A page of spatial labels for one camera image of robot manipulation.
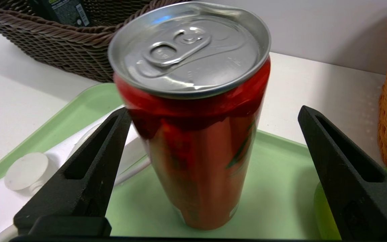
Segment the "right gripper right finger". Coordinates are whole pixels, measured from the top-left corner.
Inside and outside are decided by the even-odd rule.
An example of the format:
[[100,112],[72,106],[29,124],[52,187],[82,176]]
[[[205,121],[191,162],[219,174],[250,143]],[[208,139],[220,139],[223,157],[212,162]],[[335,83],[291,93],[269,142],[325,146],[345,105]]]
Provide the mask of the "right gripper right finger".
[[341,238],[387,240],[387,171],[317,110],[298,122]]

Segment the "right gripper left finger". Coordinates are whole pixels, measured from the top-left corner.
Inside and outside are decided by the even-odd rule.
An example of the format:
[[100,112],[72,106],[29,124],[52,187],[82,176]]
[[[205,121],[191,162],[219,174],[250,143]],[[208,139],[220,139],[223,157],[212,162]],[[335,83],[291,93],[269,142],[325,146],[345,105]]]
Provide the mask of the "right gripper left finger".
[[126,108],[112,112],[14,216],[18,234],[109,236],[105,215],[130,124]]

